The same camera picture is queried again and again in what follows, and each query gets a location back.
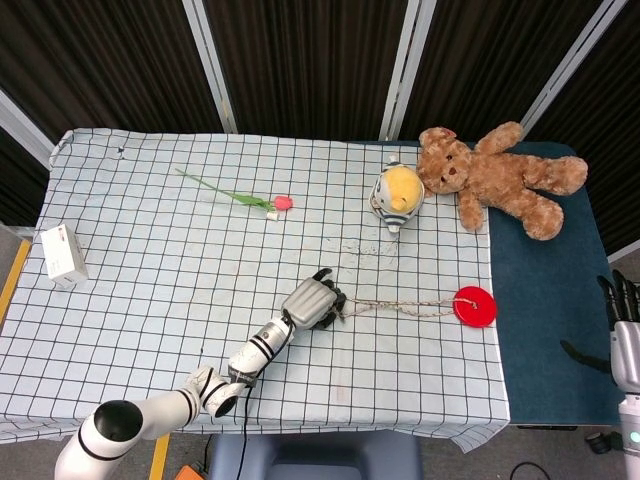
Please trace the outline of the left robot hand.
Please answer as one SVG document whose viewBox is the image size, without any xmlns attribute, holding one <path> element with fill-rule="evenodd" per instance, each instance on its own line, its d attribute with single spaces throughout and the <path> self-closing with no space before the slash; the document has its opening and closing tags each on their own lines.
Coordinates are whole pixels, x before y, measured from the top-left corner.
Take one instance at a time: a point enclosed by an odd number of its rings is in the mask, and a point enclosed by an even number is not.
<svg viewBox="0 0 640 480">
<path fill-rule="evenodd" d="M 305 279 L 283 302 L 282 316 L 296 329 L 325 329 L 342 317 L 346 295 L 329 278 L 331 268 L 323 268 Z"/>
</svg>

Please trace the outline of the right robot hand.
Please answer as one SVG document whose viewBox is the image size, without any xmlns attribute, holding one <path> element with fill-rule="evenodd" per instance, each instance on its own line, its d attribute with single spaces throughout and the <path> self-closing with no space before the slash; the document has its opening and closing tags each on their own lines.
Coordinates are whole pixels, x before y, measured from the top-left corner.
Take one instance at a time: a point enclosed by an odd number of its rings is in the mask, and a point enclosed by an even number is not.
<svg viewBox="0 0 640 480">
<path fill-rule="evenodd" d="M 625 394 L 639 394 L 639 286 L 619 270 L 612 271 L 613 281 L 599 275 L 597 282 L 605 299 L 609 328 L 608 360 L 579 352 L 561 340 L 564 352 L 574 361 L 611 375 L 614 384 Z"/>
</svg>

